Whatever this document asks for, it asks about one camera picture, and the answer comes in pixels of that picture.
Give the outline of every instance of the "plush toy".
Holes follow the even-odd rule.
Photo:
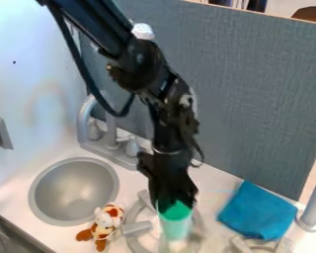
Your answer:
[[[103,209],[95,209],[95,221],[91,228],[83,230],[76,235],[78,241],[95,240],[96,249],[104,251],[117,228],[120,227],[124,218],[124,211],[121,207],[114,204],[107,204]]]

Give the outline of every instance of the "cable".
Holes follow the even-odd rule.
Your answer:
[[[102,96],[99,89],[97,88],[93,78],[91,77],[91,75],[89,73],[89,70],[87,69],[86,65],[84,64],[84,62],[81,58],[80,52],[76,46],[75,41],[73,40],[73,38],[70,35],[70,31],[69,31],[67,25],[65,24],[61,13],[50,2],[46,3],[46,6],[49,9],[52,17],[54,18],[57,26],[59,27],[59,29],[61,30],[61,32],[64,36],[64,39],[69,47],[69,50],[70,50],[71,55],[76,63],[78,71],[80,72],[80,74],[85,82],[85,85],[91,91],[91,93],[94,95],[97,102],[104,108],[104,110],[106,110],[109,114],[111,114],[114,117],[120,118],[120,117],[126,116],[129,112],[130,106],[133,103],[134,94],[131,94],[129,96],[128,100],[126,101],[126,103],[124,104],[124,106],[120,110],[120,112],[116,112],[109,105],[109,103],[106,101],[106,99]]]

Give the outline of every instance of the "green cup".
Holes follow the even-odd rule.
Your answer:
[[[159,212],[158,203],[156,207],[166,239],[169,241],[187,239],[192,227],[193,210],[180,201],[176,201],[164,213]]]

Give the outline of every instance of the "gray panel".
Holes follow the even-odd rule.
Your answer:
[[[206,163],[298,199],[316,156],[316,25],[179,0],[117,1],[149,23],[198,94]],[[126,93],[83,40],[94,78],[118,105]],[[121,127],[147,136],[135,104]]]

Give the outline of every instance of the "sink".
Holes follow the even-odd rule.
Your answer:
[[[118,192],[119,178],[109,164],[77,157],[42,171],[30,188],[29,204],[46,223],[78,225],[92,220],[95,208],[114,201]]]

